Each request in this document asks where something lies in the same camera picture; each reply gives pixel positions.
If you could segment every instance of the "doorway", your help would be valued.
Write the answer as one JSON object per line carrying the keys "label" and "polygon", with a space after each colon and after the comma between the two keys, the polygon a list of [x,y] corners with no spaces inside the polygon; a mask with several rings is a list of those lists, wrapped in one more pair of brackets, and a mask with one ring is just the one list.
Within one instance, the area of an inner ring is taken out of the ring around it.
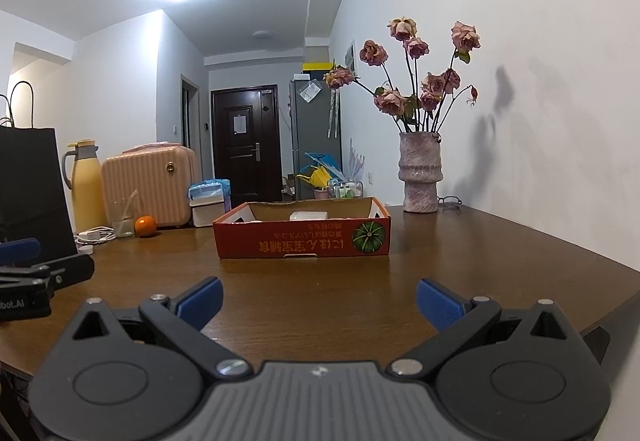
{"label": "doorway", "polygon": [[182,78],[182,95],[180,98],[182,146],[196,153],[200,163],[200,172],[204,172],[200,147],[200,101],[198,87]]}
{"label": "doorway", "polygon": [[216,177],[231,181],[231,202],[282,201],[278,87],[211,92]]}

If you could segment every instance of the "orange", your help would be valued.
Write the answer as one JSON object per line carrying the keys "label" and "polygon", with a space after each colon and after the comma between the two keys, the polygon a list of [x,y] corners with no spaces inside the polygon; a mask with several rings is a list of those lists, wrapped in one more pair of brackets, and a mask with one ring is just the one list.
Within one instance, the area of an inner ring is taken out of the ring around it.
{"label": "orange", "polygon": [[143,215],[136,221],[136,237],[152,237],[157,229],[158,224],[151,215]]}

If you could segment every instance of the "gray refrigerator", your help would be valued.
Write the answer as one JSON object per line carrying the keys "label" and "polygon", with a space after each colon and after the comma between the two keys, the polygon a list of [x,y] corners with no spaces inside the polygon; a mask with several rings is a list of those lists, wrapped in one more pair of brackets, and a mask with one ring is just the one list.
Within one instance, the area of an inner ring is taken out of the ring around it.
{"label": "gray refrigerator", "polygon": [[[331,90],[323,80],[319,80],[322,90],[316,97],[307,102],[300,92],[309,85],[309,80],[294,80],[289,87],[289,103],[291,106],[291,134],[293,142],[293,172],[295,174],[312,163],[305,152],[331,154],[340,170],[342,170],[342,136],[340,134],[340,114],[334,115],[331,136],[329,131],[329,112],[331,109]],[[307,169],[304,174],[310,175]],[[314,192],[305,181],[296,177],[296,201],[313,199]]]}

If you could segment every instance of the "pink rose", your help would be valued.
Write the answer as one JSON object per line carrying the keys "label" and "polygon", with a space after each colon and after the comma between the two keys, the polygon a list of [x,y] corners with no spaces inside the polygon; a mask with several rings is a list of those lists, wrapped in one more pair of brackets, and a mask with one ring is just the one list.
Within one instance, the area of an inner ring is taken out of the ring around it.
{"label": "pink rose", "polygon": [[442,94],[444,93],[444,78],[442,74],[439,76],[434,76],[429,73],[427,77],[422,81],[422,90],[425,92],[430,92],[434,96],[438,98],[442,98]]}
{"label": "pink rose", "polygon": [[421,38],[414,37],[404,43],[404,48],[409,53],[409,56],[414,60],[417,60],[421,56],[429,54],[429,46],[427,42],[424,42]]}
{"label": "pink rose", "polygon": [[426,111],[436,110],[441,99],[442,97],[436,98],[432,92],[426,91],[420,97],[420,106]]}
{"label": "pink rose", "polygon": [[386,54],[385,48],[373,40],[364,42],[364,47],[360,50],[360,59],[370,66],[380,67],[386,62],[387,58],[389,58],[389,56]]}
{"label": "pink rose", "polygon": [[460,88],[460,77],[453,69],[447,69],[441,76],[447,81],[447,85],[444,86],[445,94],[453,94],[455,88]]}
{"label": "pink rose", "polygon": [[353,76],[353,72],[342,66],[337,66],[324,75],[324,81],[329,85],[329,88],[344,87],[345,85],[349,85],[355,79],[356,77]]}
{"label": "pink rose", "polygon": [[462,22],[456,22],[451,29],[451,39],[456,49],[463,54],[480,47],[480,37],[476,33],[476,27],[464,25]]}
{"label": "pink rose", "polygon": [[401,42],[410,40],[418,31],[415,21],[404,17],[394,18],[387,27],[391,28],[391,36]]}
{"label": "pink rose", "polygon": [[392,116],[402,116],[404,114],[406,100],[397,89],[385,89],[385,92],[376,96],[373,102],[378,110],[385,114],[391,114]]}

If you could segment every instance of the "thermos lid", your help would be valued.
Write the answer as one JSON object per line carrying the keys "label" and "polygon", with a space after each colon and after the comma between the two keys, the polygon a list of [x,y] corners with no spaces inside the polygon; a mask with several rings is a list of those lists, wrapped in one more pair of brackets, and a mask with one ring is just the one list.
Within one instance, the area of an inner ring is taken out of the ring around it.
{"label": "thermos lid", "polygon": [[69,148],[81,147],[81,146],[95,146],[95,139],[83,139],[77,143],[69,143]]}

